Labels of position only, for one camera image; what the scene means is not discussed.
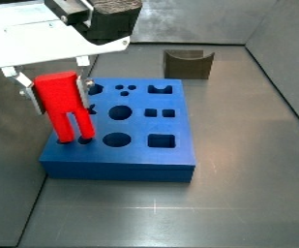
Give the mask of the white flat gripper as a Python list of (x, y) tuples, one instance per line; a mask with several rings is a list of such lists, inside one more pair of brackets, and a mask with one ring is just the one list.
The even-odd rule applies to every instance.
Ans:
[(94, 81), (89, 78), (89, 55), (125, 50), (130, 38), (105, 45), (91, 44), (71, 27), (66, 26), (42, 1), (0, 5), (0, 68), (6, 78), (21, 86), (21, 95), (33, 103), (35, 111), (45, 113), (34, 82), (13, 66), (75, 58), (79, 69), (77, 87), (83, 107), (90, 107), (89, 91)]

